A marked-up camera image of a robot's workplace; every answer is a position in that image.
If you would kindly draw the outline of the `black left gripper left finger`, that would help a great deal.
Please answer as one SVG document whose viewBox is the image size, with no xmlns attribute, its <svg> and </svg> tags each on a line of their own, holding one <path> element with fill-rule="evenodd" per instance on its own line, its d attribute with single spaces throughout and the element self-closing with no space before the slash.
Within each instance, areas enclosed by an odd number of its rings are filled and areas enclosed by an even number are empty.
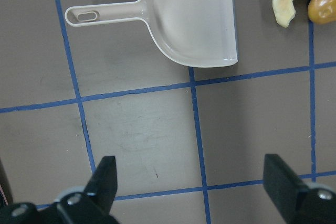
<svg viewBox="0 0 336 224">
<path fill-rule="evenodd" d="M 117 193 L 117 165 L 114 156 L 104 156 L 84 188 L 103 212 L 110 212 Z"/>
</svg>

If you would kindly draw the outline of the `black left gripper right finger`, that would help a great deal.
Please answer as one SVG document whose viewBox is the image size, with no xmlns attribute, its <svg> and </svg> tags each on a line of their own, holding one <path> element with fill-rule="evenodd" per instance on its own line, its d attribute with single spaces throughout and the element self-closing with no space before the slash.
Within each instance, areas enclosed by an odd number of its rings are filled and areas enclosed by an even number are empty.
<svg viewBox="0 0 336 224">
<path fill-rule="evenodd" d="M 283 218 L 297 216 L 310 188 L 278 154 L 264 157 L 263 186 Z"/>
</svg>

